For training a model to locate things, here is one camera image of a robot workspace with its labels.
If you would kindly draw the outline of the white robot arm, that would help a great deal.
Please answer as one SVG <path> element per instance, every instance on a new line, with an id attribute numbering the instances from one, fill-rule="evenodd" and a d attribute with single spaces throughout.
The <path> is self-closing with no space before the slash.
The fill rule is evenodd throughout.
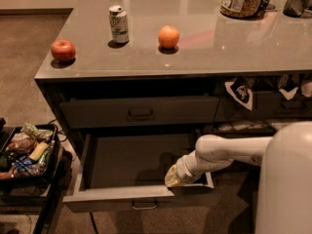
<path id="1" fill-rule="evenodd" d="M 312 122 L 296 122 L 274 136 L 204 135 L 165 175 L 168 187 L 191 184 L 234 161 L 260 165 L 255 234 L 312 234 Z"/>

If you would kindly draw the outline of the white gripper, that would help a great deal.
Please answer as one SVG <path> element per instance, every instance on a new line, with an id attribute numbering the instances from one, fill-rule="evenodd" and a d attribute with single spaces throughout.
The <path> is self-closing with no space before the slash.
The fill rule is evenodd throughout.
<path id="1" fill-rule="evenodd" d="M 165 175 L 167 187 L 180 187 L 188 183 L 193 183 L 202 174 L 197 171 L 197 159 L 195 155 L 184 155 L 172 165 Z"/>

